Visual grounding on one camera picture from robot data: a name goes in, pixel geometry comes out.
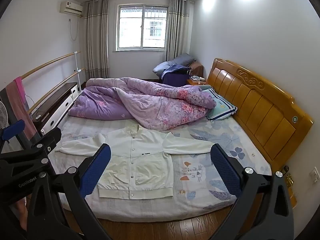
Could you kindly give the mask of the window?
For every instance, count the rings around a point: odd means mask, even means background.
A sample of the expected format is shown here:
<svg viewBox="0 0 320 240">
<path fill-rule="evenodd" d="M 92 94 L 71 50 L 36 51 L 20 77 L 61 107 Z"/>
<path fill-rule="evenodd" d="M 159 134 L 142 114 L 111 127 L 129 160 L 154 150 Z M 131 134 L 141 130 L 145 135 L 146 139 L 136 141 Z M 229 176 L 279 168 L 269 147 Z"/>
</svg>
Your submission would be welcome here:
<svg viewBox="0 0 320 240">
<path fill-rule="evenodd" d="M 117 18 L 117 50 L 164 50 L 167 14 L 168 8 L 165 6 L 120 5 Z"/>
</svg>

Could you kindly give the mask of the striped curtain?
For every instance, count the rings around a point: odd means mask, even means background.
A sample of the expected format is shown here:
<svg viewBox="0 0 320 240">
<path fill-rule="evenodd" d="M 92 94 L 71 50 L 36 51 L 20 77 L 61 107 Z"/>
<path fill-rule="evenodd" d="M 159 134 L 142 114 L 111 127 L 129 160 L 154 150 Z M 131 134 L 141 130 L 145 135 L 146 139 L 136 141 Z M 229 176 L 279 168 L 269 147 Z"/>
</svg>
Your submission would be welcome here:
<svg viewBox="0 0 320 240">
<path fill-rule="evenodd" d="M 86 79 L 108 78 L 108 0 L 84 4 L 84 63 Z"/>
<path fill-rule="evenodd" d="M 189 12 L 188 0 L 170 0 L 165 41 L 166 61 L 171 61 L 187 51 Z"/>
</svg>

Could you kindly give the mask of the white air conditioner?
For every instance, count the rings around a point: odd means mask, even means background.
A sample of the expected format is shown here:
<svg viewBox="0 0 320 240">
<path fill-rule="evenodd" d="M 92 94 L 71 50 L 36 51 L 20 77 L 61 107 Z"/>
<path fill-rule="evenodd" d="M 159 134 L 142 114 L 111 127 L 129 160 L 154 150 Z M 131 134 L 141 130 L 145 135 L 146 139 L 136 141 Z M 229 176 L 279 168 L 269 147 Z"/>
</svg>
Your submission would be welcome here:
<svg viewBox="0 0 320 240">
<path fill-rule="evenodd" d="M 82 16 L 83 7 L 74 2 L 65 1 L 60 4 L 60 13 Z"/>
</svg>

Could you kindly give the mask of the wooden nightstand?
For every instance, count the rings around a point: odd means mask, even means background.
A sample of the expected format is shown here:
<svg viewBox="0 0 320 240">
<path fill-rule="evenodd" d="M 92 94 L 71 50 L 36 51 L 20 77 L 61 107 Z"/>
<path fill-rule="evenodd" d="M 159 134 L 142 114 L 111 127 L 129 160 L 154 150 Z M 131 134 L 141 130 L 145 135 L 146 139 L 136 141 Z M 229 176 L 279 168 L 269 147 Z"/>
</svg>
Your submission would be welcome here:
<svg viewBox="0 0 320 240">
<path fill-rule="evenodd" d="M 199 77 L 199 76 L 191 76 L 189 77 L 189 79 L 187 80 L 187 84 L 188 85 L 192 85 L 192 86 L 195 86 L 195 85 L 205 85 L 206 84 L 206 80 L 202 77 Z"/>
</svg>

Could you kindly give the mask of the purple floral quilt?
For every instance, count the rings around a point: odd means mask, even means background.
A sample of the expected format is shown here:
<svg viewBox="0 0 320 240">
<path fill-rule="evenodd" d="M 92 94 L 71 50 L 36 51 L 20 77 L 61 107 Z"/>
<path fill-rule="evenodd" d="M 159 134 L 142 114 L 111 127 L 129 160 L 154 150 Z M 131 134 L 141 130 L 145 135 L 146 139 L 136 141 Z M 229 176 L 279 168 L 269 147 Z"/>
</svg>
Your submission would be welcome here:
<svg viewBox="0 0 320 240">
<path fill-rule="evenodd" d="M 135 119 L 167 131 L 203 118 L 216 102 L 199 86 L 173 87 L 132 77 L 89 79 L 68 114 L 93 120 Z"/>
</svg>

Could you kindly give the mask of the lower wooden rail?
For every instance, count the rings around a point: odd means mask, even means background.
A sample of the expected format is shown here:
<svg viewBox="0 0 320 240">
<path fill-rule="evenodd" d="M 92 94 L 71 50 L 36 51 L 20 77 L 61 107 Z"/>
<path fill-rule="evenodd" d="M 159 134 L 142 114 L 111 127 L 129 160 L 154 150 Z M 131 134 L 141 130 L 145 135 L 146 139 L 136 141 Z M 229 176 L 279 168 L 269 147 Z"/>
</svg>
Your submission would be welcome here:
<svg viewBox="0 0 320 240">
<path fill-rule="evenodd" d="M 34 105 L 28 110 L 28 114 L 31 114 L 39 105 L 42 103 L 48 96 L 50 96 L 54 91 L 56 91 L 58 88 L 60 88 L 64 83 L 66 83 L 68 80 L 73 78 L 74 76 L 80 77 L 80 73 L 85 70 L 84 68 L 79 69 L 76 73 L 73 73 L 69 77 L 62 80 L 60 83 L 58 83 L 56 86 L 54 86 L 51 90 L 49 90 L 46 94 L 44 94 Z"/>
</svg>

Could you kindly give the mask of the wooden rail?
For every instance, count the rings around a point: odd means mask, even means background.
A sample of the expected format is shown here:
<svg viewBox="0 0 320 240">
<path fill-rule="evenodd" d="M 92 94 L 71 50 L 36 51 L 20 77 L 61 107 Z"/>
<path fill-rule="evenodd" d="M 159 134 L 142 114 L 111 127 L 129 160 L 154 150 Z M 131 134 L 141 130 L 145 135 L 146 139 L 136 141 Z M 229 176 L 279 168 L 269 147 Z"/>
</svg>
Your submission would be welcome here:
<svg viewBox="0 0 320 240">
<path fill-rule="evenodd" d="M 28 114 L 31 114 L 39 105 L 42 103 L 48 96 L 50 96 L 54 91 L 56 91 L 58 88 L 60 88 L 64 83 L 66 83 L 68 80 L 73 78 L 74 76 L 80 77 L 80 73 L 85 70 L 84 68 L 79 69 L 76 73 L 73 73 L 69 77 L 62 80 L 60 83 L 58 83 L 56 86 L 54 86 L 51 90 L 49 90 L 46 94 L 44 94 L 34 105 L 28 110 Z"/>
<path fill-rule="evenodd" d="M 46 62 L 46 63 L 44 63 L 44 64 L 42 64 L 42 65 L 40 65 L 40 66 L 38 66 L 36 68 L 33 68 L 29 72 L 23 74 L 21 76 L 21 79 L 23 80 L 23 79 L 29 77 L 31 74 L 34 74 L 35 72 L 37 72 L 37 71 L 39 71 L 39 70 L 41 70 L 41 69 L 43 69 L 43 68 L 45 68 L 45 67 L 47 67 L 47 66 L 49 66 L 51 64 L 57 63 L 58 61 L 64 60 L 64 59 L 66 59 L 68 57 L 71 57 L 71 56 L 76 56 L 78 53 L 80 53 L 80 51 L 74 51 L 72 53 L 69 53 L 69 54 L 63 55 L 61 57 L 55 58 L 53 60 L 50 60 L 50 61 L 48 61 L 48 62 Z"/>
</svg>

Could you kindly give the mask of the white knit jacket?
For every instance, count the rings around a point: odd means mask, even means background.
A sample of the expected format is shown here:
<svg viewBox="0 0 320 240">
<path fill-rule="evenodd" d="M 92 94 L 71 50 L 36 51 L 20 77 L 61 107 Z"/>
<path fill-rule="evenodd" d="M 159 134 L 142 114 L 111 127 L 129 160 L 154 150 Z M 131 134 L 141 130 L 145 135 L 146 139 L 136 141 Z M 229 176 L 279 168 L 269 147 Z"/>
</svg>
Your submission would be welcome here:
<svg viewBox="0 0 320 240">
<path fill-rule="evenodd" d="M 102 144 L 111 148 L 111 160 L 98 181 L 101 198 L 158 199 L 174 194 L 172 155 L 206 154 L 213 143 L 146 129 L 140 125 L 62 142 L 65 154 L 91 157 Z"/>
</svg>

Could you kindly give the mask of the wall socket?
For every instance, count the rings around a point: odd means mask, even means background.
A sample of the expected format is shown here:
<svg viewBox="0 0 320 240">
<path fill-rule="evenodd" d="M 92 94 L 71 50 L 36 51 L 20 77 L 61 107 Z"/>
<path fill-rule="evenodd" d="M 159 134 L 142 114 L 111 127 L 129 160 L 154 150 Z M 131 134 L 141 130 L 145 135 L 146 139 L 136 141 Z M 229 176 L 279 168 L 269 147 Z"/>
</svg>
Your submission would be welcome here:
<svg viewBox="0 0 320 240">
<path fill-rule="evenodd" d="M 320 175 L 319 175 L 319 171 L 317 170 L 317 167 L 314 167 L 309 173 L 309 175 L 314 184 L 320 180 Z"/>
</svg>

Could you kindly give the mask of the pink red towel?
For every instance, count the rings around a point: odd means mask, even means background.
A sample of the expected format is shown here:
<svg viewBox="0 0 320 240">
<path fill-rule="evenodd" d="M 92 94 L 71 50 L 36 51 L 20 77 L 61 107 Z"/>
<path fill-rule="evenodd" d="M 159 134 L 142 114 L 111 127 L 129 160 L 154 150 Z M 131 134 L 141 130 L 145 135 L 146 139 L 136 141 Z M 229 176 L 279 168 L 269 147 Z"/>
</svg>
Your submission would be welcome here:
<svg viewBox="0 0 320 240">
<path fill-rule="evenodd" d="M 22 83 L 22 78 L 17 77 L 14 81 L 5 87 L 7 97 L 17 120 L 23 120 L 25 123 L 24 134 L 28 140 L 31 140 L 37 130 L 28 113 L 29 107 L 25 98 L 25 90 Z"/>
</svg>

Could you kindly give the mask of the left striped curtain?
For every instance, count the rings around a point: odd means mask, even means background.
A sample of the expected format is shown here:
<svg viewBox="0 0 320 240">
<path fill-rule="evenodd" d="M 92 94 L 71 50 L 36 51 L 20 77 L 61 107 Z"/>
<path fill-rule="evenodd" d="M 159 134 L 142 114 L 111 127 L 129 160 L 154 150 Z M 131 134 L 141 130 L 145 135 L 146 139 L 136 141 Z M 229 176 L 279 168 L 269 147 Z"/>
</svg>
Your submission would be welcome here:
<svg viewBox="0 0 320 240">
<path fill-rule="evenodd" d="M 84 4 L 84 63 L 86 79 L 108 78 L 108 0 Z"/>
</svg>

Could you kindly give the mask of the striped teal pillow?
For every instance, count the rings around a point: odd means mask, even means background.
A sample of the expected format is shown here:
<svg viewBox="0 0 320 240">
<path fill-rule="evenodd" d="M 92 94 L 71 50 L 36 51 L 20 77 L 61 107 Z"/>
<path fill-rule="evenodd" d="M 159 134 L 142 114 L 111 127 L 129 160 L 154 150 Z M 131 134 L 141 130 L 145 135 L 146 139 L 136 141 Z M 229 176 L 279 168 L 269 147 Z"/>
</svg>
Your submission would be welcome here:
<svg viewBox="0 0 320 240">
<path fill-rule="evenodd" d="M 227 101 L 224 97 L 217 94 L 214 88 L 204 86 L 204 92 L 207 92 L 215 102 L 215 107 L 207 112 L 206 118 L 208 121 L 223 120 L 235 114 L 238 108 Z"/>
</svg>

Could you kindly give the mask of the wooden headboard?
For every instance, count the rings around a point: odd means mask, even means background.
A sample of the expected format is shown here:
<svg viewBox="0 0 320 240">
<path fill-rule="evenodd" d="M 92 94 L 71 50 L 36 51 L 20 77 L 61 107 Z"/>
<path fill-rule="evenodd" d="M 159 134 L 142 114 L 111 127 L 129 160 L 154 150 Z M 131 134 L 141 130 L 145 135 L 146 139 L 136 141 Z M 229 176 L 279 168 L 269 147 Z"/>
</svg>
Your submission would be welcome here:
<svg viewBox="0 0 320 240">
<path fill-rule="evenodd" d="M 273 172 L 287 163 L 313 125 L 289 93 L 232 61 L 214 59 L 207 84 L 238 108 L 233 118 Z"/>
</svg>

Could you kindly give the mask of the dark top low cabinet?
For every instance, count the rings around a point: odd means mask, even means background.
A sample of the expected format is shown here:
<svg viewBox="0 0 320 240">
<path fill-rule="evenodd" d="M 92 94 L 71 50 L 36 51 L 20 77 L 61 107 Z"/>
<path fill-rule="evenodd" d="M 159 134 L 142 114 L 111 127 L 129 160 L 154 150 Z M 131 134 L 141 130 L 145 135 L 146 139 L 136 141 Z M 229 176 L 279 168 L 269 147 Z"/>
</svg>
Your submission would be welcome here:
<svg viewBox="0 0 320 240">
<path fill-rule="evenodd" d="M 45 135 L 55 128 L 78 96 L 79 91 L 76 82 L 65 83 L 54 92 L 31 116 L 37 131 L 41 135 Z"/>
</svg>

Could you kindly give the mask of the dark blue chair cloth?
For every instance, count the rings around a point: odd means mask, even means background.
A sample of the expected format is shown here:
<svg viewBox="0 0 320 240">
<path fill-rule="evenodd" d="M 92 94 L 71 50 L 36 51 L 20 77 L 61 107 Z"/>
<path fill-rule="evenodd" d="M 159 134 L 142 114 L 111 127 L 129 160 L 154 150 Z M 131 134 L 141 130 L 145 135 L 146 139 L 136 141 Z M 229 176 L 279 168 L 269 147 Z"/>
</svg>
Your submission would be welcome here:
<svg viewBox="0 0 320 240">
<path fill-rule="evenodd" d="M 173 64 L 162 73 L 161 81 L 165 85 L 182 87 L 187 84 L 187 80 L 190 77 L 189 72 L 190 67 Z"/>
</svg>

